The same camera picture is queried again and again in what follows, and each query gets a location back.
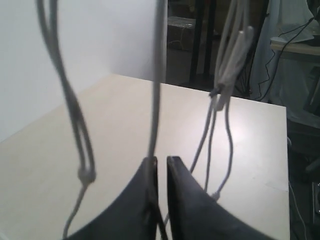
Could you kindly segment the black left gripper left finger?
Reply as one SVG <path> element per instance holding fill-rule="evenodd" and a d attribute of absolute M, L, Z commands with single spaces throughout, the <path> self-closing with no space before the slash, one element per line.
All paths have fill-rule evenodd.
<path fill-rule="evenodd" d="M 144 158 L 136 173 L 113 203 L 67 240 L 154 240 L 157 218 L 147 197 Z"/>

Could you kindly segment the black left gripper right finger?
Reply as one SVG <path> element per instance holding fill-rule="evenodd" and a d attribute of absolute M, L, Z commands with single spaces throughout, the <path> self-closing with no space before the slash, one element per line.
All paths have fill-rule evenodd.
<path fill-rule="evenodd" d="M 167 203 L 174 240 L 268 240 L 211 198 L 182 159 L 167 157 Z"/>

